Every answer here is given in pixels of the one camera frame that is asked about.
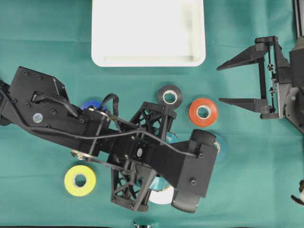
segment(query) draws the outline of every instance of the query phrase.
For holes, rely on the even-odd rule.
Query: robotic arm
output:
[[[0,81],[0,125],[16,124],[39,138],[72,149],[87,162],[111,167],[111,202],[133,211],[146,212],[149,189],[156,175],[175,188],[172,206],[195,212],[205,197],[217,155],[215,136],[193,130],[190,140],[168,144],[166,134],[176,118],[174,110],[144,102],[130,121],[103,105],[85,110],[72,105],[65,86],[53,76],[19,67],[8,85]],[[110,129],[113,121],[116,130]],[[98,159],[109,154],[107,161]]]
[[[274,65],[271,62],[271,48],[274,51]],[[271,72],[272,87],[271,105],[268,104],[264,55],[268,54],[267,68]],[[248,64],[258,64],[260,79],[260,99],[219,99],[227,104],[239,106],[252,112],[260,113],[261,119],[287,118],[302,134],[304,134],[304,37],[299,37],[295,48],[289,53],[290,63],[284,58],[278,43],[278,37],[257,38],[255,45],[219,66],[217,70],[238,67]],[[274,94],[277,93],[277,111]],[[300,199],[292,199],[304,205],[304,181],[300,182]]]

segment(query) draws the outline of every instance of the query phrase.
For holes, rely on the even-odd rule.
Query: black tape roll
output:
[[[168,103],[165,101],[165,95],[172,94],[175,97],[174,102]],[[169,106],[173,109],[177,109],[182,103],[182,91],[174,85],[165,85],[157,92],[157,102],[160,105]]]

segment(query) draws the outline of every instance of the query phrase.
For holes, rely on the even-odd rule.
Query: yellow tape roll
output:
[[[76,177],[84,175],[85,184],[82,187],[76,185]],[[89,194],[96,185],[96,174],[87,166],[77,165],[69,169],[65,176],[66,190],[73,196],[85,196]]]

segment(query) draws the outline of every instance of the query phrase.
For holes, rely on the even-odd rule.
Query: table surface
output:
[[[296,39],[292,2],[205,0],[207,58],[199,67],[100,68],[91,60],[90,0],[0,0],[1,80],[11,83],[18,66],[56,76],[76,105],[114,92],[124,119],[143,101],[156,102],[161,86],[175,84],[184,95],[173,124],[179,138],[187,140],[195,129],[188,118],[191,102],[207,97],[219,108],[218,121],[207,130],[228,144],[195,214],[152,203],[147,213],[138,213],[110,203],[108,168],[91,164],[96,188],[86,197],[73,197],[63,178],[81,162],[68,148],[12,124],[2,127],[0,225],[125,228],[135,219],[160,228],[303,226],[304,209],[290,199],[303,178],[302,135],[286,119],[261,121],[256,113],[218,102],[219,97],[259,98],[257,66],[216,71],[257,37],[279,36],[288,56]]]

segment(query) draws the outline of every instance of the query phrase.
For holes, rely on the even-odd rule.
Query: red tape roll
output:
[[[202,118],[199,116],[199,109],[205,108],[208,111],[208,116]],[[206,98],[200,98],[195,100],[189,109],[189,118],[192,123],[198,127],[208,127],[216,122],[219,115],[219,110],[217,105]]]

